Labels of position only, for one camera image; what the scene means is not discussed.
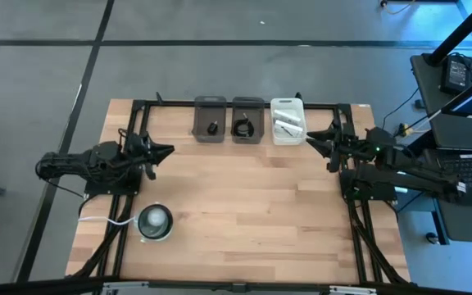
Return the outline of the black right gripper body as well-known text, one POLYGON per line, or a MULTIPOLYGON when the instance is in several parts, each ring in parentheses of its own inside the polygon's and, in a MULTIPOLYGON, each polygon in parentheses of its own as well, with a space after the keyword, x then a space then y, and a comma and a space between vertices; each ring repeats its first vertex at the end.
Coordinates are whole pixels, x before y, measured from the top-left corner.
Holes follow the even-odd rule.
POLYGON ((333 120, 329 126, 331 132, 331 153, 327 164, 329 172, 338 172, 343 161, 353 158, 358 161, 368 160, 368 148, 364 140, 360 140, 355 133, 352 123, 340 123, 333 120))

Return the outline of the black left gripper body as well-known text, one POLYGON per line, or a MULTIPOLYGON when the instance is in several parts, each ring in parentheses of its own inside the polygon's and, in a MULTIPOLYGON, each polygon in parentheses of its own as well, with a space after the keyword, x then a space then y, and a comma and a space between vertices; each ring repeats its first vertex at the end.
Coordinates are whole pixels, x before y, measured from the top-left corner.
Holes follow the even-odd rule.
POLYGON ((143 171, 150 180, 155 180, 157 175, 154 166, 157 163, 151 142, 147 131, 140 134, 129 134, 125 140, 125 152, 134 159, 135 164, 140 164, 143 167, 143 171))

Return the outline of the white plastic bin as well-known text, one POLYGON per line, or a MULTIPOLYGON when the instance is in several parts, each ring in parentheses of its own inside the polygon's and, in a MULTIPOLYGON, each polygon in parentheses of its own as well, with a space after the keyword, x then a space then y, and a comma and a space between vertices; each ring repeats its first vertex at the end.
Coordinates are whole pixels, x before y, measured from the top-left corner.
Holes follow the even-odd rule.
POLYGON ((299 145, 306 138, 306 118, 303 101, 297 98, 274 98, 270 101, 270 118, 272 138, 275 145, 299 145), (277 135, 274 131, 276 120, 282 120, 303 128, 299 137, 289 137, 286 134, 277 135))

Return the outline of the grey translucent plastic bin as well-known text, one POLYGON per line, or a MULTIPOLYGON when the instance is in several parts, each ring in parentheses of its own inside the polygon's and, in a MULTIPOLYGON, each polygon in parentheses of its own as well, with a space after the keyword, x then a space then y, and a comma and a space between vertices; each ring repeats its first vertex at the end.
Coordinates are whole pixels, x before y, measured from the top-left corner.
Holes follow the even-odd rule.
POLYGON ((225 140, 227 100, 223 96, 198 96, 194 100, 193 137, 199 143, 222 143, 225 140), (218 122, 218 133, 209 135, 207 127, 218 122))
POLYGON ((259 144, 265 128, 262 98, 235 97, 232 101, 231 135, 234 143, 259 144))

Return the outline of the black rimmed round lamp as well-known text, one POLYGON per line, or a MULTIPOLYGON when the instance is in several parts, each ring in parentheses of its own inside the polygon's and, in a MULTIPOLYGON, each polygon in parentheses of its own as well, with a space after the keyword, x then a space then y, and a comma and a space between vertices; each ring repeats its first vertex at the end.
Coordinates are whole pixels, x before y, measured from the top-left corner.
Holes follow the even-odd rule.
POLYGON ((134 219, 141 242, 160 242, 168 238, 174 227, 174 217, 167 206, 154 203, 142 209, 134 219))

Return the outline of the black desk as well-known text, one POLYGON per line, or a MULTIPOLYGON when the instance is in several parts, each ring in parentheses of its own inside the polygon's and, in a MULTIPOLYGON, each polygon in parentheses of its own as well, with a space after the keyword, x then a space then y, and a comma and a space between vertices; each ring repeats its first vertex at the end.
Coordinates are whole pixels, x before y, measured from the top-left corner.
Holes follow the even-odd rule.
MULTIPOLYGON (((441 69, 429 66, 422 56, 411 57, 412 70, 419 93, 427 113, 445 105, 452 96, 442 93, 438 86, 441 69)), ((410 143, 409 149, 417 156, 425 157, 429 164, 437 165, 437 155, 472 155, 472 120, 450 115, 437 115, 427 131, 410 143)), ((466 199, 461 203, 432 201, 433 221, 439 242, 446 245, 451 241, 472 242, 472 187, 468 188, 466 199)))

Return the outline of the black power adapter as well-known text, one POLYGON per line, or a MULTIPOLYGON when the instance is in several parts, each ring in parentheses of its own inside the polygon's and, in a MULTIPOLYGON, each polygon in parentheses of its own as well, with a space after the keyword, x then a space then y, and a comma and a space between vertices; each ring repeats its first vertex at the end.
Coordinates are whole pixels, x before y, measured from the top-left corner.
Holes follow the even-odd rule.
POLYGON ((460 55, 446 57, 442 65, 440 91, 457 95, 467 88, 469 80, 468 61, 460 55))

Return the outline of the black pole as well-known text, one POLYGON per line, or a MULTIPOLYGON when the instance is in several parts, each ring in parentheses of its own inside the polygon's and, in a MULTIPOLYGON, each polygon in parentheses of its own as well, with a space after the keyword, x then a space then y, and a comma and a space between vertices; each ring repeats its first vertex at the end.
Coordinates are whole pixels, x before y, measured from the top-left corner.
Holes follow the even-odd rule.
POLYGON ((429 66, 437 66, 471 33, 472 12, 431 54, 424 55, 424 61, 429 66))

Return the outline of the black crossbeam with silver brackets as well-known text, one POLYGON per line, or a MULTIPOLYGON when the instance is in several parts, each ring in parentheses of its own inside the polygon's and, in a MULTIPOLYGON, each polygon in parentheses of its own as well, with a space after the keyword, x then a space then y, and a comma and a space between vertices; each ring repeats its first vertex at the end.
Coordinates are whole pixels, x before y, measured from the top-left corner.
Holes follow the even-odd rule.
POLYGON ((255 291, 318 292, 347 295, 472 295, 469 292, 440 288, 419 287, 413 284, 387 284, 364 282, 362 284, 270 284, 227 283, 167 280, 122 280, 114 276, 90 278, 64 278, 40 281, 0 284, 0 295, 79 295, 104 290, 125 288, 179 288, 206 289, 232 293, 255 291))

